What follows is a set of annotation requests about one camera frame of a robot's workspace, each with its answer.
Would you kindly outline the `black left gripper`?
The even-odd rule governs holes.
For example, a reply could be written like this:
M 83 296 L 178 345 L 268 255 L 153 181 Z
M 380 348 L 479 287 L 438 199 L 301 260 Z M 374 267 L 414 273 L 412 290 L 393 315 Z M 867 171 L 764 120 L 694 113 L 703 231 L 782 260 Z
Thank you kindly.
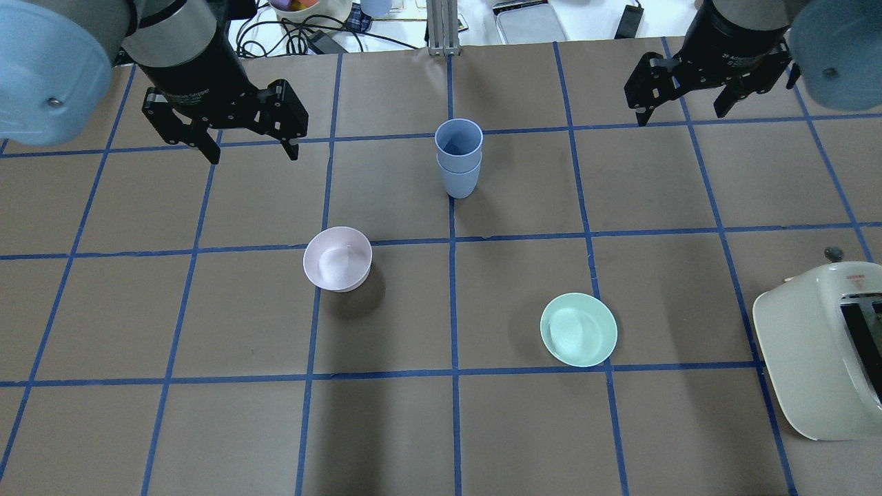
M 167 144 L 197 149 L 217 165 L 221 150 L 208 129 L 249 129 L 277 139 L 297 161 L 309 113 L 289 81 L 278 79 L 264 89 L 252 84 L 222 28 L 215 28 L 210 41 L 187 47 L 198 53 L 178 63 L 135 58 L 152 83 L 141 111 L 158 135 Z

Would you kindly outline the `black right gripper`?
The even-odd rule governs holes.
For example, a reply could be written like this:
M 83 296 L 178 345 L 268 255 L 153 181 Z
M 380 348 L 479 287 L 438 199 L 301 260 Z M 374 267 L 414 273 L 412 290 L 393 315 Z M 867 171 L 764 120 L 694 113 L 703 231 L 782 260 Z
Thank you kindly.
M 790 66 L 787 30 L 699 20 L 673 56 L 643 54 L 624 85 L 637 125 L 646 126 L 662 104 L 699 89 L 724 87 L 714 101 L 719 118 L 751 94 L 769 93 Z

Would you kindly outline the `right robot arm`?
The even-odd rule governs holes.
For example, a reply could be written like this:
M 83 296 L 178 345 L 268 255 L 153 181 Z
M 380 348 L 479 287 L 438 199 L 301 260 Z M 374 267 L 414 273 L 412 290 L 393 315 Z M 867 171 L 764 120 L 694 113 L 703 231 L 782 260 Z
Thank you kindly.
M 819 105 L 864 111 L 880 105 L 879 1 L 703 1 L 674 56 L 647 52 L 626 84 L 637 123 L 687 93 L 719 88 L 716 116 L 768 93 L 785 72 Z

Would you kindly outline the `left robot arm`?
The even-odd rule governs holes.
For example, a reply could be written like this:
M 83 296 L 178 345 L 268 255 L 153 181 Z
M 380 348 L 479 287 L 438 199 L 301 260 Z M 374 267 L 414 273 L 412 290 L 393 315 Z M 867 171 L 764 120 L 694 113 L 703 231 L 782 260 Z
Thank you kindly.
M 141 106 L 155 132 L 217 164 L 211 130 L 277 139 L 296 160 L 309 114 L 289 81 L 249 80 L 207 1 L 3 1 L 1 135 L 31 147 L 84 131 L 128 54 L 151 81 Z

